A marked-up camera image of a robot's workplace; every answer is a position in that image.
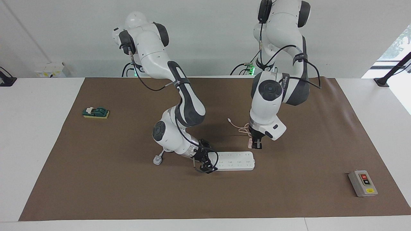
power strip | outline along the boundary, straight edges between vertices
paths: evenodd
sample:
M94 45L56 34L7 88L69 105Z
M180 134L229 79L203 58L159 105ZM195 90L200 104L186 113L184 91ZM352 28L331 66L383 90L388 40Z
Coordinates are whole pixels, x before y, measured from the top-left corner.
M217 155L208 153L211 163L215 163ZM252 152L218 152L217 171L250 171L255 166Z

yellow base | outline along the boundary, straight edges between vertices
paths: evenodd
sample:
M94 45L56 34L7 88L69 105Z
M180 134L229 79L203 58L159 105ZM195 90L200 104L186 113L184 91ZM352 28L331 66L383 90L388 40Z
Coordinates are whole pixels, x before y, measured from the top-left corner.
M107 119L107 117L109 116L110 111L107 111L107 115L105 117L99 117L99 116L89 116L89 115L84 115L84 118L94 118L94 119Z

brown paper sheet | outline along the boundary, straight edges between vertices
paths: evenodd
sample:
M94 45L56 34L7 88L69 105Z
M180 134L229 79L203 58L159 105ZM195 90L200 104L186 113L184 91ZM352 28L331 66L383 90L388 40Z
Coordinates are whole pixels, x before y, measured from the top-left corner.
M144 79L151 87L166 82ZM252 79L191 79L205 104L203 124L189 128L217 151L249 151L233 123L248 122ZM311 88L299 106L283 104L287 126L253 150L252 171L200 174L190 159L165 153L151 137L173 86L151 92L138 79L89 78L27 201L21 221L410 215L411 210L335 79ZM110 110L86 119L86 107ZM348 172L367 170L379 192L358 198Z

window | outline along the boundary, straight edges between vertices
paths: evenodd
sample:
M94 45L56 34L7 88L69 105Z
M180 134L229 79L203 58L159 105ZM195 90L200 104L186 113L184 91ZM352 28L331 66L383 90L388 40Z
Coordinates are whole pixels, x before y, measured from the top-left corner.
M377 62L400 61L411 52L411 24L400 34L397 40L388 48Z

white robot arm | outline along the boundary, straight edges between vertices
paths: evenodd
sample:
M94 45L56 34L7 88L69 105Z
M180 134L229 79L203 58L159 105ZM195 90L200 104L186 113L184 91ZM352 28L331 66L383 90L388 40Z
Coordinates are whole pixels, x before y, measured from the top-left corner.
M159 23L149 23L140 12L132 12L126 19L125 28L114 29L112 36L124 53L130 55L134 67L137 64L133 55L137 53L147 75L154 79L169 79L181 96L180 103L167 109L155 124L153 139L166 152L201 162L200 172L217 170L208 158L208 151L212 150L209 143L195 139L185 131L201 124L206 111L181 67L171 61L165 51L164 47L169 43L166 28Z
M261 1L254 37L260 42L265 63L256 62L263 71L255 76L251 92L251 148L261 149L262 137L277 140L286 131L277 117L282 102L296 106L308 98L307 51L305 38L298 28L305 25L309 13L310 5L305 1ZM275 72L274 58L281 50L293 58L291 74Z

